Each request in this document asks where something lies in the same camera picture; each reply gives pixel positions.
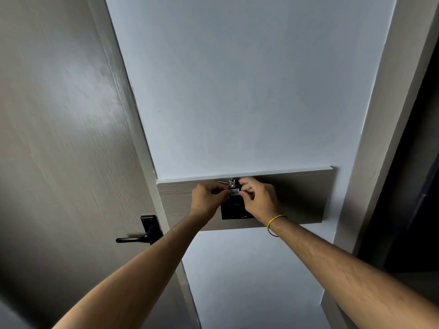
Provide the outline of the yellow wrist band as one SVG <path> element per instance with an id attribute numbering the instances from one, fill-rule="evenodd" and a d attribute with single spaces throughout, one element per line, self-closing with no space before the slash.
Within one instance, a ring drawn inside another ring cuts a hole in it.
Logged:
<path id="1" fill-rule="evenodd" d="M 277 234 L 275 234 L 275 233 L 271 230 L 271 228 L 270 228 L 271 223 L 274 222 L 276 219 L 281 218 L 281 217 L 287 217 L 287 216 L 286 216 L 286 215 L 277 215 L 277 216 L 273 217 L 273 218 L 267 223 L 267 226 L 266 226 L 267 231 L 268 231 L 268 233 L 269 233 L 271 236 L 273 236 L 273 237 L 279 237 L 279 236 L 278 236 Z"/>

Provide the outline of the wooden wall panel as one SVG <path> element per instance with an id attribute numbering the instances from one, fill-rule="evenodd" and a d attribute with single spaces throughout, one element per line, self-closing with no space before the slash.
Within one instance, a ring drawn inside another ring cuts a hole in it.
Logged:
<path id="1" fill-rule="evenodd" d="M 190 210 L 191 193 L 199 182 L 235 179 L 236 187 L 242 177 L 253 176 L 256 180 L 274 186 L 281 212 L 298 224 L 321 223 L 327 200 L 331 195 L 336 170 L 331 166 L 284 171 L 263 171 L 243 175 L 215 175 L 205 180 L 194 178 L 157 181 L 163 210 L 169 228 L 179 223 Z"/>

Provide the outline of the silver key bunch with tag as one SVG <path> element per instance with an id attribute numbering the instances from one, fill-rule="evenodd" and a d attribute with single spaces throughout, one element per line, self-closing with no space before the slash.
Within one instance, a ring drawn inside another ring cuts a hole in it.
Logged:
<path id="1" fill-rule="evenodd" d="M 228 180 L 218 180 L 217 182 L 226 185 L 228 189 L 231 191 L 231 196 L 240 195 L 241 185 L 239 184 L 236 178 L 230 178 Z"/>

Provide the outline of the person's left hand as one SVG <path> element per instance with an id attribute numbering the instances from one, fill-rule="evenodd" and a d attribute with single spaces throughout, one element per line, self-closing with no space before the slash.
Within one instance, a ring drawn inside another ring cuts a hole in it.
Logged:
<path id="1" fill-rule="evenodd" d="M 200 182 L 192 190 L 190 216 L 197 217 L 203 221 L 210 220 L 218 210 L 220 204 L 211 204 L 207 199 L 207 184 Z"/>

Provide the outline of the grey wooden door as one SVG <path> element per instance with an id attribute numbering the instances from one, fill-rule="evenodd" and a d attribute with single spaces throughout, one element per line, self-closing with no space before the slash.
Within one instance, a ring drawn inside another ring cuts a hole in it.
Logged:
<path id="1" fill-rule="evenodd" d="M 52 327 L 148 247 L 155 176 L 105 0 L 0 0 L 0 289 Z"/>

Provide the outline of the black wall card switch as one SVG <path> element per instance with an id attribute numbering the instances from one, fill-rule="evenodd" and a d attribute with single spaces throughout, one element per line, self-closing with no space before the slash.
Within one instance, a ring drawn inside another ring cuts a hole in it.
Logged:
<path id="1" fill-rule="evenodd" d="M 244 199 L 239 194 L 230 196 L 220 207 L 222 220 L 254 218 L 254 216 L 245 209 Z"/>

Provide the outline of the person's right hand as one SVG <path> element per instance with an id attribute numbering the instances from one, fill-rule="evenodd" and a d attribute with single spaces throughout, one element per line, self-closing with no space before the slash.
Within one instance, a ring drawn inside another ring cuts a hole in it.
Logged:
<path id="1" fill-rule="evenodd" d="M 256 198 L 245 204 L 245 209 L 265 226 L 273 217 L 281 215 L 275 189 L 271 184 L 266 183 L 262 183 Z"/>

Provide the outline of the person's left forearm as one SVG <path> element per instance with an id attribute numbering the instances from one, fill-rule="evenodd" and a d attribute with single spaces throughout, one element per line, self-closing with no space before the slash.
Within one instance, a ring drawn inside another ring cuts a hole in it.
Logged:
<path id="1" fill-rule="evenodd" d="M 214 210 L 192 210 L 156 243 L 94 287 L 53 329 L 140 329 L 192 240 L 214 214 Z"/>

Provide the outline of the person's right forearm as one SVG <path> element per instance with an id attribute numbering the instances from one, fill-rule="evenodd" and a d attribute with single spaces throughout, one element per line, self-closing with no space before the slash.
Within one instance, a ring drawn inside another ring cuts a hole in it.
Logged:
<path id="1" fill-rule="evenodd" d="M 439 307 L 286 217 L 277 234 L 359 329 L 439 329 Z"/>

